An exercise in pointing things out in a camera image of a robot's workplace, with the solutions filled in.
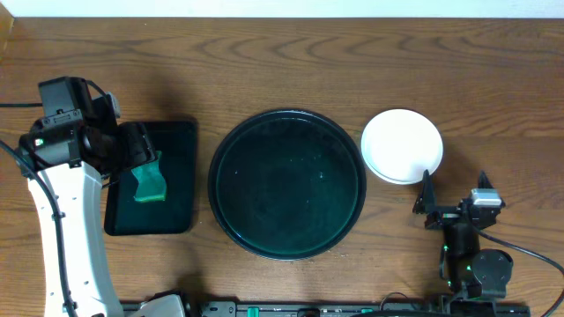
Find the green sponge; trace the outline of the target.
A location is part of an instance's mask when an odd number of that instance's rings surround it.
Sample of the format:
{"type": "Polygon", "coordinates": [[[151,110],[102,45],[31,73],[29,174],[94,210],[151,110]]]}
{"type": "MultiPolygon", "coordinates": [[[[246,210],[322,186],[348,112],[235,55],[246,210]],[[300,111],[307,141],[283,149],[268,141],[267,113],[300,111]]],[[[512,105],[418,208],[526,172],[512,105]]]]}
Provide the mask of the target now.
{"type": "Polygon", "coordinates": [[[151,163],[131,170],[137,180],[134,200],[137,203],[165,201],[167,198],[167,182],[160,171],[161,151],[156,151],[156,159],[151,163]]]}

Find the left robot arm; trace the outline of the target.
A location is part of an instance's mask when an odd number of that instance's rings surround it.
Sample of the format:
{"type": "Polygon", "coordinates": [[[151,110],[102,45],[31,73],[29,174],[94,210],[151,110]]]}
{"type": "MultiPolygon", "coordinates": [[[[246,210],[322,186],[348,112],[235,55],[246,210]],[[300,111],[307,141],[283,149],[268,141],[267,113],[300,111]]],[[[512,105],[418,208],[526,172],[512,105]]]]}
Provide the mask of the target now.
{"type": "Polygon", "coordinates": [[[115,97],[81,77],[39,84],[44,115],[19,139],[41,228],[47,316],[184,316],[180,294],[123,305],[111,281],[100,220],[102,182],[156,161],[141,122],[118,123],[115,97]]]}

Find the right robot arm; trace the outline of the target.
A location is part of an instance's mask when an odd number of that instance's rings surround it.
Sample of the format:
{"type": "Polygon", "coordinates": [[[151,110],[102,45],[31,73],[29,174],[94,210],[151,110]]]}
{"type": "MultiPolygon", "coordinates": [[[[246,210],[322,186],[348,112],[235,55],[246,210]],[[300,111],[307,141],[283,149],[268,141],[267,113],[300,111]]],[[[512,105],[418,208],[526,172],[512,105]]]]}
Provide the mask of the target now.
{"type": "Polygon", "coordinates": [[[479,175],[479,185],[456,206],[437,203],[430,172],[422,176],[422,189],[412,212],[424,214],[427,230],[443,233],[439,276],[446,281],[456,299],[503,299],[512,275],[513,260],[501,250],[479,243],[479,231],[496,224],[505,207],[498,191],[479,175]]]}

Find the white plate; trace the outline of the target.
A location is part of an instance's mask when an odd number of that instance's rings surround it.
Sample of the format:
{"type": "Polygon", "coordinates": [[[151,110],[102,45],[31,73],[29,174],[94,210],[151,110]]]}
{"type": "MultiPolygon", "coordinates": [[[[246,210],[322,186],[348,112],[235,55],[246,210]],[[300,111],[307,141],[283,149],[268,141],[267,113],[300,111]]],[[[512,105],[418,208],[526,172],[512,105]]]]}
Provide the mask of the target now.
{"type": "Polygon", "coordinates": [[[384,181],[411,185],[434,173],[444,146],[437,127],[424,115],[408,109],[383,111],[371,119],[360,139],[362,157],[371,172],[384,181]]]}

